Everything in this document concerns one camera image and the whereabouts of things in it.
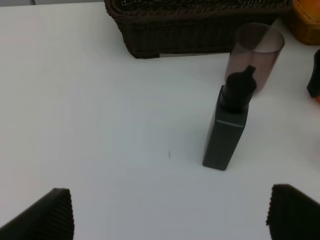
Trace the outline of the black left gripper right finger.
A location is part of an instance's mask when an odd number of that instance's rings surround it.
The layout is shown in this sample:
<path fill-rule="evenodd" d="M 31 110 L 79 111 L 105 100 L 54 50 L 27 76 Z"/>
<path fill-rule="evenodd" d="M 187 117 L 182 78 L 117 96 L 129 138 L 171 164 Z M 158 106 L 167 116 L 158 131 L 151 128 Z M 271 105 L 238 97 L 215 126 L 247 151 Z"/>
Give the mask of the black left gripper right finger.
<path fill-rule="evenodd" d="M 272 240 L 318 240 L 320 204 L 289 184 L 275 184 L 266 225 Z"/>

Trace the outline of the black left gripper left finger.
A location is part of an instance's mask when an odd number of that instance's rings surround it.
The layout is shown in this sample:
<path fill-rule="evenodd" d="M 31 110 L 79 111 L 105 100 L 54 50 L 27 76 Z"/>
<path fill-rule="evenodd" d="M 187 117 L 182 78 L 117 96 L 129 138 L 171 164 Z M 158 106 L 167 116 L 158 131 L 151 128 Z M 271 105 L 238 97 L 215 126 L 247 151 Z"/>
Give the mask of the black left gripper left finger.
<path fill-rule="evenodd" d="M 0 228 L 2 240 L 72 240 L 75 234 L 71 192 L 53 188 Z"/>

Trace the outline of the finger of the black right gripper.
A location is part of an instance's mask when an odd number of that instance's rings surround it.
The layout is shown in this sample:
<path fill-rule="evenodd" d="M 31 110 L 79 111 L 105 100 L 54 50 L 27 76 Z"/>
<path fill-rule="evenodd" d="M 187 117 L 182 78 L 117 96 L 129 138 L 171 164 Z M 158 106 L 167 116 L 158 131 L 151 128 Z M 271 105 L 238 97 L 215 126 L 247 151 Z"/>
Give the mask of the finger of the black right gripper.
<path fill-rule="evenodd" d="M 307 90 L 312 98 L 320 97 L 320 50 L 313 57 L 313 71 L 307 85 Z"/>

